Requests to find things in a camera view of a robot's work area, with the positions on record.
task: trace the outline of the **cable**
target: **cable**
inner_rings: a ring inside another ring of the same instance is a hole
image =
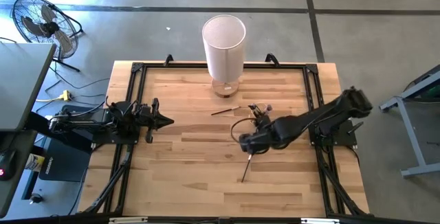
[[[79,117],[79,116],[91,113],[92,111],[95,111],[96,109],[100,108],[104,103],[105,103],[105,101],[103,101],[101,104],[97,105],[96,107],[94,107],[88,111],[85,111],[85,112],[79,113],[79,114],[75,114],[75,115],[71,115],[71,117]]]
[[[201,223],[217,223],[219,222],[218,220],[206,220],[206,221],[199,221],[193,224],[201,224]]]
[[[233,124],[233,125],[231,126],[231,137],[233,138],[233,140],[234,140],[236,143],[239,143],[239,141],[234,137],[234,134],[233,134],[234,127],[235,127],[237,124],[239,124],[239,123],[241,123],[241,122],[243,122],[243,121],[246,121],[246,120],[256,120],[256,118],[255,118],[255,117],[247,117],[247,118],[243,118],[243,119],[241,119],[241,120],[235,122],[235,124]]]
[[[58,97],[58,98],[53,98],[53,99],[50,99],[50,100],[38,100],[37,99],[35,101],[37,101],[37,102],[53,102],[55,100],[62,100],[62,98]]]
[[[49,91],[49,89],[51,89],[52,87],[55,87],[58,83],[62,82],[62,80],[58,80],[57,82],[55,82],[54,84],[52,84],[51,86],[49,86],[48,88],[44,89],[44,92],[49,95],[49,93],[47,91]]]
[[[18,132],[14,132],[14,136],[12,137],[11,141],[9,142],[9,145],[7,148],[4,148],[1,152],[9,149],[11,147],[11,145],[14,143],[15,137],[17,137]]]
[[[48,105],[51,104],[52,102],[53,102],[53,101],[48,102],[47,104],[44,104],[42,107],[39,107],[37,110],[35,110],[35,113],[38,114],[38,112],[39,112],[41,109],[45,108],[46,106],[48,106]]]
[[[334,107],[333,107],[333,108],[330,108],[330,109],[326,110],[325,112],[321,113],[320,115],[318,115],[318,117],[315,117],[312,121],[310,121],[310,123],[308,123],[308,125],[306,125],[304,128],[302,128],[302,130],[301,130],[301,134],[302,134],[305,130],[307,130],[307,128],[309,128],[309,126],[311,126],[312,124],[314,124],[314,123],[316,122],[316,120],[318,120],[320,117],[324,116],[324,115],[327,114],[328,112],[332,111],[333,109],[335,109],[335,108],[334,108]]]
[[[417,100],[415,98],[404,98],[404,97],[401,97],[401,96],[393,96],[393,97],[394,98],[400,98],[402,100],[407,100],[407,101],[411,101],[411,102],[420,103],[420,104],[440,104],[440,101],[424,102],[424,101]]]
[[[360,166],[360,160],[359,160],[359,155],[358,155],[358,153],[352,148],[352,147],[350,147],[350,146],[346,146],[349,150],[351,150],[351,152],[353,152],[354,154],[355,154],[355,156],[356,156],[356,159],[357,159],[357,164]]]
[[[7,41],[11,41],[11,42],[17,43],[16,41],[13,41],[12,39],[4,38],[4,37],[0,37],[0,39],[4,39],[4,40],[7,40]]]
[[[81,176],[81,180],[80,180],[80,187],[79,187],[79,189],[78,189],[78,193],[76,194],[76,198],[75,198],[75,201],[74,201],[74,204],[72,205],[72,207],[71,207],[71,209],[70,209],[70,211],[69,211],[69,214],[67,214],[67,215],[70,215],[70,214],[72,214],[72,211],[74,211],[74,208],[75,208],[75,205],[76,205],[76,203],[78,202],[78,199],[79,199],[79,197],[80,197],[80,193],[81,193],[81,190],[83,189],[83,181],[84,181],[84,176],[85,176],[85,173],[87,172],[87,168],[85,168],[84,169],[84,172],[82,173],[82,176]]]
[[[94,96],[78,95],[78,96],[72,96],[72,98],[77,98],[77,97],[92,98],[92,97],[99,97],[99,96],[105,96],[105,93],[96,94]]]
[[[85,87],[88,87],[88,86],[90,86],[90,85],[93,85],[93,84],[95,84],[95,83],[98,83],[98,82],[102,82],[102,81],[104,81],[104,80],[110,80],[110,78],[105,78],[105,79],[101,79],[101,80],[95,80],[94,82],[91,82],[91,83],[89,83],[89,84],[87,84],[87,85],[84,85],[84,86],[82,86],[82,87],[77,87],[77,86],[73,86],[73,84],[72,83],[70,83],[70,82],[68,82],[66,79],[64,79],[60,74],[58,74],[58,72],[55,70],[55,69],[52,69],[51,67],[49,67],[57,76],[59,76],[61,79],[63,79],[64,80],[64,82],[66,82],[67,84],[69,84],[71,87],[73,87],[73,88],[75,88],[75,89],[83,89],[83,88],[85,88]]]
[[[129,109],[135,104],[138,103],[138,100],[133,101],[132,103],[130,103],[129,107],[124,111],[124,113],[122,114],[122,117],[125,116],[125,114],[127,114],[127,111],[129,111]]]
[[[406,87],[405,87],[405,89],[404,89],[403,91],[406,91],[406,90],[411,86],[411,84],[412,84],[413,82],[414,82],[414,81],[409,82],[409,83],[406,85]]]
[[[77,98],[77,97],[93,98],[93,97],[98,97],[98,96],[105,96],[105,94],[101,93],[101,94],[96,94],[94,96],[77,95],[77,96],[70,97],[69,100],[72,101],[72,102],[75,102],[75,103],[79,103],[79,104],[97,105],[96,103],[88,103],[88,102],[77,101],[77,100],[75,100],[75,98]]]
[[[85,111],[85,112],[83,112],[83,113],[78,113],[78,114],[73,114],[73,115],[55,115],[55,116],[53,116],[53,117],[51,117],[51,118],[49,119],[49,122],[52,121],[54,118],[58,118],[58,117],[79,117],[79,116],[82,116],[82,115],[85,115],[85,114],[91,113],[92,111],[95,111],[96,109],[98,109],[99,107],[101,107],[104,103],[105,103],[105,101],[102,102],[101,104],[97,105],[96,107],[94,107],[94,108],[92,108],[92,109],[90,109],[90,110],[88,110],[88,111]]]

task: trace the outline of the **electric fan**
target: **electric fan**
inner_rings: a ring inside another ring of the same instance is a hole
[[[69,58],[78,48],[78,34],[83,32],[79,22],[66,15],[46,0],[16,0],[12,8],[12,19],[21,36],[29,43],[54,43],[58,63]],[[80,26],[76,31],[71,20]]]

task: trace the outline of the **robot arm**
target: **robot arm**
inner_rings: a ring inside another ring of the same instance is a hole
[[[350,117],[368,116],[371,109],[362,90],[351,87],[332,102],[299,116],[288,115],[273,122],[266,115],[256,117],[256,132],[240,135],[241,150],[253,155],[266,153],[269,148],[284,149],[312,125],[319,124],[320,132],[328,135]]]
[[[93,134],[93,142],[97,144],[130,144],[138,139],[142,126],[148,127],[145,140],[151,143],[152,130],[174,123],[174,120],[160,114],[157,98],[151,106],[121,101],[107,104],[107,109],[96,107],[92,110],[79,114],[63,110],[51,119],[49,128],[53,133],[86,130]]]

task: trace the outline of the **gray floor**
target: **gray floor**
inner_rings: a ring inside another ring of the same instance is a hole
[[[13,3],[14,0],[0,0]],[[305,0],[50,0],[53,3],[123,6],[190,6],[244,8],[306,8]],[[436,10],[440,0],[313,0],[316,8]],[[209,13],[68,12],[84,26],[78,51],[67,60],[81,74],[61,69],[75,85],[110,76],[115,60],[203,60],[200,30]],[[268,52],[280,61],[316,62],[308,14],[236,14],[248,30],[247,60],[263,60]],[[398,94],[406,84],[440,63],[440,16],[318,15],[318,27],[326,62],[337,64],[343,87],[363,89],[379,105]],[[23,41],[9,18],[0,10],[0,36]],[[43,89],[57,79],[49,72]],[[74,94],[105,93],[106,82],[81,90],[59,84]],[[42,90],[40,98],[48,98]],[[100,102],[102,98],[81,99]],[[63,103],[41,110],[51,115]],[[416,166],[414,152],[398,112],[374,109],[357,131],[364,186],[370,211],[389,218],[440,223],[440,173],[402,179],[400,169]],[[14,200],[7,219],[18,216],[66,214],[72,206],[77,183],[39,181],[36,189],[47,200],[28,205]]]

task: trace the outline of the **wooden tabletop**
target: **wooden tabletop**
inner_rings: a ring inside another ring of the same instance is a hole
[[[115,62],[109,102],[125,99],[132,62]],[[336,66],[318,63],[318,69],[324,101],[330,102],[341,92]],[[324,216],[316,154],[308,133],[284,150],[255,155],[244,183],[240,180],[248,155],[230,137],[231,125],[250,114],[246,106],[251,103],[271,104],[272,119],[307,111],[303,81],[297,69],[245,69],[238,93],[223,99],[212,91],[207,69],[149,69],[142,103],[158,98],[160,113],[175,123],[153,132],[152,144],[144,141],[146,129],[142,129],[133,154],[124,215]],[[243,108],[210,115],[235,106]],[[254,127],[249,122],[234,129],[237,137],[250,132]],[[78,210],[90,206],[108,182],[114,150],[115,146],[104,145],[91,156]],[[354,154],[335,147],[335,157],[341,184],[368,212]],[[334,202],[332,187],[329,190]]]

